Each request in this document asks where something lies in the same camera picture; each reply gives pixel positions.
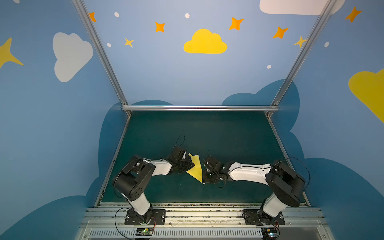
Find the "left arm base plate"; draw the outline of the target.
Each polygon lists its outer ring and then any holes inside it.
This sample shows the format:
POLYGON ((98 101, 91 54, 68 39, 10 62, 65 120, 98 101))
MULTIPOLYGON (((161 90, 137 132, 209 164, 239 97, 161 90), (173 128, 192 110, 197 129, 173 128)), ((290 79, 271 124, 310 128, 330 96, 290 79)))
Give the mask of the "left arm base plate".
POLYGON ((144 215, 139 215, 134 209, 129 209, 124 224, 126 226, 133 226, 133 225, 164 225, 165 224, 165 217, 166 217, 166 210, 165 209, 149 209, 147 213, 144 215))

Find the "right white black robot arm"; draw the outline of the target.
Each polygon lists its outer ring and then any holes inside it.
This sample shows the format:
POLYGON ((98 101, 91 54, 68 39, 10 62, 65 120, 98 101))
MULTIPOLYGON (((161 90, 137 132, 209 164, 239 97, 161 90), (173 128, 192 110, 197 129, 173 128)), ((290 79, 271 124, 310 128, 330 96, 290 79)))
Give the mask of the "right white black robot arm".
POLYGON ((227 181, 247 181, 270 187, 272 194, 263 200, 259 210, 243 212, 243 218, 250 225, 275 225, 283 219, 286 207, 297 208, 306 187, 306 180, 286 164, 286 160, 273 164, 246 165, 241 163, 222 164, 215 158, 203 163, 204 183, 218 184, 227 181))

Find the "yellow square paper sheet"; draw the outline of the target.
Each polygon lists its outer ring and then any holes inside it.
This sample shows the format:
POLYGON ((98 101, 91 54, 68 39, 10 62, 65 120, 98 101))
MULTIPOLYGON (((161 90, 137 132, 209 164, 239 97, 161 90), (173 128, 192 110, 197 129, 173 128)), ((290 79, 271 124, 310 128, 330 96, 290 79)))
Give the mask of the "yellow square paper sheet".
POLYGON ((202 176, 203 170, 202 170, 199 156, 198 155, 193 156, 192 154, 189 154, 189 157, 191 158, 194 166, 190 170, 188 170, 187 173, 204 185, 205 183, 203 183, 203 176, 202 176))

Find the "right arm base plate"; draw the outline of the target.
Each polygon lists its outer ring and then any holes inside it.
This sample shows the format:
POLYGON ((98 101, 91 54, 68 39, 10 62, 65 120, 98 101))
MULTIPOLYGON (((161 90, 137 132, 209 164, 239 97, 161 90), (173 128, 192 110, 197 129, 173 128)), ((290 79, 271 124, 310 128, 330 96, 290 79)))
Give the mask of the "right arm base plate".
POLYGON ((266 226, 266 225, 274 225, 274 226, 283 226, 286 224, 284 216, 282 212, 280 212, 276 217, 271 217, 266 213, 259 213, 259 210, 249 209, 244 210, 242 213, 242 217, 246 222, 246 225, 254 225, 254 226, 266 226))

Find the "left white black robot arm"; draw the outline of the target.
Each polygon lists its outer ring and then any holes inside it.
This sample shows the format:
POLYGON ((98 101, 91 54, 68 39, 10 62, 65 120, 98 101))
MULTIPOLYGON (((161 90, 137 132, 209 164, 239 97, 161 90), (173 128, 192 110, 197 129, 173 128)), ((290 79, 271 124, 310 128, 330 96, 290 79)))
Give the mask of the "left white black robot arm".
POLYGON ((150 160, 133 156, 113 181, 114 188, 131 205, 128 216, 137 224, 147 225, 153 218, 153 206, 145 196, 145 189, 153 176, 185 173, 195 167, 192 155, 183 153, 180 158, 150 160))

